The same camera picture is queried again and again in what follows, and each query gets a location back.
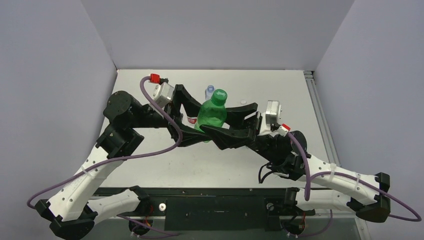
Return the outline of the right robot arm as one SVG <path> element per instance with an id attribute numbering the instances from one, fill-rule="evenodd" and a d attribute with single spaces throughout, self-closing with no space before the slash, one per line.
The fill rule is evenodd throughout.
<path id="1" fill-rule="evenodd" d="M 356 173 L 308 153 L 305 136 L 281 122 L 281 111 L 277 100 L 268 101 L 263 113 L 254 104 L 227 108 L 208 100 L 200 107 L 195 128 L 222 150 L 248 147 L 256 152 L 267 160 L 269 175 L 304 182 L 304 188 L 287 190 L 282 199 L 289 214 L 330 209 L 385 222 L 391 213 L 389 175 Z"/>

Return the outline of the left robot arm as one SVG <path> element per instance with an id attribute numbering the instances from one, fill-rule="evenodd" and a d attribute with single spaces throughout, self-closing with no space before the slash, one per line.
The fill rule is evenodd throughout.
<path id="1" fill-rule="evenodd" d="M 98 200 L 92 196 L 124 161 L 136 158 L 134 152 L 144 140 L 138 128 L 167 128 L 174 147 L 182 146 L 181 107 L 192 117 L 201 108 L 181 84 L 158 85 L 153 99 L 144 105 L 126 91 L 113 93 L 103 111 L 109 124 L 88 158 L 72 177 L 56 185 L 58 192 L 54 196 L 34 205 L 38 214 L 49 221 L 51 231 L 64 240 L 80 240 L 103 220 L 127 212 L 145 214 L 149 210 L 148 196 L 139 186 Z"/>

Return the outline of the red label clear bottle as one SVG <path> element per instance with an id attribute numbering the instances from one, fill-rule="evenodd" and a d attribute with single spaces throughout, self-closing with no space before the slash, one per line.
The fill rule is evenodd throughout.
<path id="1" fill-rule="evenodd" d="M 197 120 L 198 120 L 198 118 L 196 116 L 195 117 L 187 116 L 187 121 L 192 125 L 195 125 Z"/>

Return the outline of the green bottle cap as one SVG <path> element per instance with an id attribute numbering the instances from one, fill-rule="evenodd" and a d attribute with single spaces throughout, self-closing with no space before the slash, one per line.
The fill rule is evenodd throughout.
<path id="1" fill-rule="evenodd" d="M 228 94 L 223 89 L 216 89 L 210 98 L 211 102 L 216 106 L 224 106 L 227 99 Z"/>

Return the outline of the green plastic bottle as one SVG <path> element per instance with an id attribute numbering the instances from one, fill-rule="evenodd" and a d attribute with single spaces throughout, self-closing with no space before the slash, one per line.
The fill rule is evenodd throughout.
<path id="1" fill-rule="evenodd" d="M 217 106 L 211 102 L 211 99 L 206 100 L 200 107 L 197 122 L 194 128 L 204 133 L 201 129 L 202 125 L 209 125 L 221 128 L 227 118 L 226 107 Z"/>

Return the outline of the clear bluish bottle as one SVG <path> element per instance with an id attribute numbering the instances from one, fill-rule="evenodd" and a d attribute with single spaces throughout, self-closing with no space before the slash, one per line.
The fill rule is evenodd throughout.
<path id="1" fill-rule="evenodd" d="M 215 91 L 215 87 L 213 85 L 208 85 L 205 89 L 205 100 L 210 100 Z"/>

